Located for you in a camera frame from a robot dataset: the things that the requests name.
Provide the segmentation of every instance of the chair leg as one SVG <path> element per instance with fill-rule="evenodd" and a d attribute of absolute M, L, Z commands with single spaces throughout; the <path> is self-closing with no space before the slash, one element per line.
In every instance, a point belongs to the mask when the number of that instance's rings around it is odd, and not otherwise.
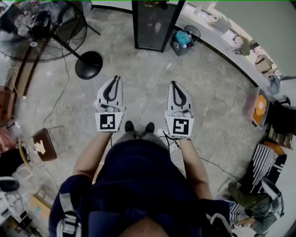
<path fill-rule="evenodd" d="M 56 128 L 60 128 L 63 127 L 63 125 L 59 125 L 59 126 L 55 126 L 55 127 L 51 127 L 51 128 L 47 128 L 47 130 L 52 130 L 52 129 L 56 129 Z"/>
<path fill-rule="evenodd" d="M 18 139 L 18 149 L 19 149 L 20 156 L 23 159 L 23 162 L 25 163 L 25 165 L 28 168 L 28 170 L 32 173 L 32 167 L 29 165 L 29 163 L 28 163 L 28 161 L 26 159 L 26 155 L 23 152 L 22 140 L 20 138 Z"/>

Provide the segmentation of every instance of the item on counter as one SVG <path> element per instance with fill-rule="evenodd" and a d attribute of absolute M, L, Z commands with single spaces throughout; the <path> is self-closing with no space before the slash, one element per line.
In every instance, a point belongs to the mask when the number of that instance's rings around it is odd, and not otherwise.
<path fill-rule="evenodd" d="M 248 56 L 250 55 L 250 42 L 246 37 L 236 33 L 235 37 L 233 38 L 235 44 L 235 54 Z"/>
<path fill-rule="evenodd" d="M 268 78 L 273 75 L 272 65 L 273 65 L 273 62 L 265 54 L 259 55 L 255 62 L 256 69 L 260 73 L 262 73 L 265 78 Z"/>
<path fill-rule="evenodd" d="M 271 94 L 278 94 L 281 87 L 281 80 L 278 76 L 273 75 L 270 79 L 270 86 L 267 87 Z"/>
<path fill-rule="evenodd" d="M 257 103 L 255 107 L 255 112 L 258 116 L 263 115 L 265 113 L 266 104 L 266 99 L 263 95 L 260 94 L 257 98 Z"/>
<path fill-rule="evenodd" d="M 177 40 L 179 41 L 179 43 L 180 43 L 181 45 L 187 45 L 187 44 L 190 43 L 190 38 L 189 38 L 189 36 L 187 35 L 187 33 L 184 32 L 184 31 L 178 31 L 178 32 L 176 33 L 176 38 L 177 38 Z"/>
<path fill-rule="evenodd" d="M 230 20 L 223 16 L 213 16 L 206 19 L 207 23 L 214 26 L 221 33 L 226 33 L 231 28 Z"/>
<path fill-rule="evenodd" d="M 194 14 L 199 14 L 201 12 L 202 8 L 200 6 L 196 6 L 196 8 L 194 9 Z"/>

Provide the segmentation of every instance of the black cable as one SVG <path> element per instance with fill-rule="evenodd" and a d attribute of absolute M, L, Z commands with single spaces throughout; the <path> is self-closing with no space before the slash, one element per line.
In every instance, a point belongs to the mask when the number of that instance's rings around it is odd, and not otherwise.
<path fill-rule="evenodd" d="M 174 142 L 175 142 L 175 144 L 177 145 L 177 147 L 179 148 L 179 149 L 181 149 L 180 148 L 180 146 L 179 146 L 179 144 L 177 143 L 177 141 L 176 140 L 178 140 L 177 138 L 171 138 L 171 137 L 169 137 L 164 131 L 162 131 L 163 132 L 163 134 L 164 134 L 164 136 L 160 136 L 160 137 L 158 137 L 158 138 L 161 138 L 161 137 L 165 137 L 166 138 L 166 141 L 167 141 L 167 144 L 168 144 L 168 151 L 169 151 L 169 153 L 170 153 L 170 143 L 169 143 L 169 139 L 170 140 L 173 140 Z M 235 176 L 233 176 L 232 174 L 230 174 L 230 173 L 228 173 L 228 172 L 226 172 L 224 169 L 222 169 L 219 165 L 217 165 L 217 164 L 215 164 L 215 163 L 213 163 L 213 162 L 211 162 L 211 161 L 208 161 L 208 160 L 206 160 L 206 159 L 203 159 L 203 158 L 201 158 L 202 160 L 204 160 L 204 161 L 206 161 L 206 162 L 208 162 L 208 163 L 211 163 L 211 164 L 213 164 L 213 165 L 216 165 L 220 170 L 222 170 L 224 173 L 226 173 L 226 174 L 228 174 L 228 175 L 230 175 L 230 176 L 232 176 L 232 177 L 234 177 L 238 182 L 240 181 L 238 178 L 236 178 Z"/>
<path fill-rule="evenodd" d="M 69 76 L 69 72 L 68 72 L 68 68 L 67 68 L 67 62 L 66 62 L 65 57 L 64 57 L 64 61 L 65 61 L 65 68 L 66 68 L 66 71 L 67 71 L 67 74 L 68 74 L 68 80 L 67 80 L 67 82 L 66 82 L 66 84 L 65 84 L 65 86 L 64 86 L 64 89 L 62 90 L 61 95 L 60 95 L 59 98 L 57 98 L 57 100 L 55 101 L 55 105 L 54 105 L 54 107 L 52 108 L 52 111 L 51 111 L 50 114 L 44 119 L 43 124 L 42 124 L 42 127 L 44 127 L 44 123 L 45 123 L 45 121 L 46 121 L 46 120 L 48 119 L 48 117 L 49 117 L 50 115 L 52 115 L 52 113 L 54 112 L 57 102 L 58 102 L 59 99 L 62 97 L 62 95 L 63 95 L 63 93 L 64 93 L 64 91 L 65 91 L 65 88 L 66 88 L 68 82 L 70 81 L 70 76 Z"/>
<path fill-rule="evenodd" d="M 201 159 L 204 160 L 204 161 L 206 161 L 206 162 L 209 162 L 209 163 L 211 163 L 211 164 L 213 164 L 213 165 L 216 165 L 215 163 L 213 163 L 213 162 L 211 162 L 211 161 L 208 161 L 208 160 L 203 159 L 203 158 L 201 158 Z M 236 177 L 233 176 L 232 174 L 230 174 L 230 173 L 226 172 L 224 169 L 222 169 L 219 165 L 216 165 L 216 166 L 217 166 L 220 170 L 222 170 L 224 173 L 226 173 L 226 174 L 228 174 L 228 175 L 234 177 L 238 182 L 240 181 L 238 178 L 236 178 Z"/>

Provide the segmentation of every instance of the navy shirt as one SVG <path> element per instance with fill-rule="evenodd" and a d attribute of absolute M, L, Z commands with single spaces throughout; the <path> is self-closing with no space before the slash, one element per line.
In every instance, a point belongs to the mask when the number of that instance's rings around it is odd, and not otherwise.
<path fill-rule="evenodd" d="M 71 194 L 82 236 L 118 236 L 146 216 L 169 236 L 202 236 L 205 213 L 218 212 L 229 221 L 227 202 L 199 200 L 169 152 L 141 139 L 114 145 L 95 184 L 85 175 L 71 176 L 60 193 Z M 51 236 L 63 217 L 57 196 L 49 218 Z"/>

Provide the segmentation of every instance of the white wall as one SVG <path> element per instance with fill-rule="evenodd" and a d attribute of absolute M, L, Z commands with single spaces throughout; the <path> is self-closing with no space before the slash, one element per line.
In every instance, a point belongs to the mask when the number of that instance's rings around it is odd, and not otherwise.
<path fill-rule="evenodd" d="M 284 76 L 295 76 L 296 9 L 289 1 L 218 1 L 232 19 L 268 53 Z"/>
<path fill-rule="evenodd" d="M 287 161 L 277 181 L 284 199 L 285 215 L 275 222 L 267 237 L 284 237 L 296 220 L 296 137 L 293 137 L 294 150 L 284 149 Z"/>

